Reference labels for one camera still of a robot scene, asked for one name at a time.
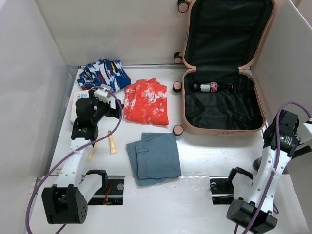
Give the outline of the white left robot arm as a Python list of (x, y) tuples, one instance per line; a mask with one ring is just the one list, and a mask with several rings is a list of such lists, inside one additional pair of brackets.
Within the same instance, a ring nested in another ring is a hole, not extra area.
[(69, 156), (55, 183), (41, 194), (49, 224), (82, 224), (93, 195), (107, 191), (109, 182), (105, 170), (84, 173), (87, 158), (99, 142), (97, 123), (103, 117), (122, 118), (122, 104), (115, 100), (111, 107), (112, 89), (102, 85), (88, 91), (89, 96), (75, 102), (76, 119), (71, 134)]

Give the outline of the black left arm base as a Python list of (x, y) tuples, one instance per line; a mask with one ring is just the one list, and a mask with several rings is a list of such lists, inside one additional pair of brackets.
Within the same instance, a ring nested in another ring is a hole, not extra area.
[(108, 187), (99, 189), (88, 202), (88, 205), (122, 205), (124, 177), (109, 177)]

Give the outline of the white first aid tin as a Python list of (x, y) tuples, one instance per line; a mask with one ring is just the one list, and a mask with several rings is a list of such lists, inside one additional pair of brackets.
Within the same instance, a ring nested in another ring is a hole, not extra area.
[(89, 91), (78, 91), (73, 94), (72, 110), (70, 116), (70, 122), (74, 125), (75, 120), (83, 119), (86, 117), (87, 109), (91, 104), (89, 98)]

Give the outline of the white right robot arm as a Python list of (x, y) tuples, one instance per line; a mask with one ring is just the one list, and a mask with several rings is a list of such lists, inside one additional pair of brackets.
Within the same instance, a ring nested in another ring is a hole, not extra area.
[(311, 140), (312, 120), (300, 123), (298, 115), (280, 110), (263, 133), (262, 156), (254, 161), (258, 173), (247, 198), (232, 201), (227, 219), (244, 228), (244, 233), (264, 234), (277, 225), (273, 217), (275, 193), (287, 164), (310, 152), (310, 146), (298, 149)]

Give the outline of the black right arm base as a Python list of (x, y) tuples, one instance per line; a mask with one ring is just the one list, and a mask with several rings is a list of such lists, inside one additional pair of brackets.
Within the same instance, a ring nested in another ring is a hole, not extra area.
[(233, 179), (236, 174), (242, 174), (253, 180), (253, 174), (240, 168), (232, 168), (229, 175), (209, 176), (209, 190), (212, 194), (212, 203), (214, 205), (230, 205), (234, 200)]

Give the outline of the small cream cosmetic tube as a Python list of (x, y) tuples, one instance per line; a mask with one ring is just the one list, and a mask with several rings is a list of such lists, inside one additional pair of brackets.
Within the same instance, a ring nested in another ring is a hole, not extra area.
[(109, 144), (110, 144), (110, 154), (115, 154), (117, 152), (116, 150), (116, 146), (115, 146), (115, 143), (114, 143), (114, 138), (111, 134), (112, 131), (108, 131), (108, 134), (109, 134)]

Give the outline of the large cream cosmetic tube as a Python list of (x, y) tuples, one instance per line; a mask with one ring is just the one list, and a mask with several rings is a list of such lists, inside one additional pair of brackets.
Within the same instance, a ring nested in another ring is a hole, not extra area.
[(88, 154), (88, 157), (86, 159), (87, 162), (91, 162), (92, 161), (92, 157), (94, 154), (94, 150), (96, 149), (96, 143), (93, 145), (92, 150), (90, 151), (90, 153)]

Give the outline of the cola bottle red cap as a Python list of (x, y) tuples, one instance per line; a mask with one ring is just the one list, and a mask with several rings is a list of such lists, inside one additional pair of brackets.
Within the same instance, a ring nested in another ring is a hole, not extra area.
[(204, 84), (194, 83), (191, 85), (191, 88), (194, 92), (205, 92), (205, 93), (215, 93), (219, 91), (229, 91), (234, 88), (233, 84), (220, 84), (217, 82), (209, 82)]

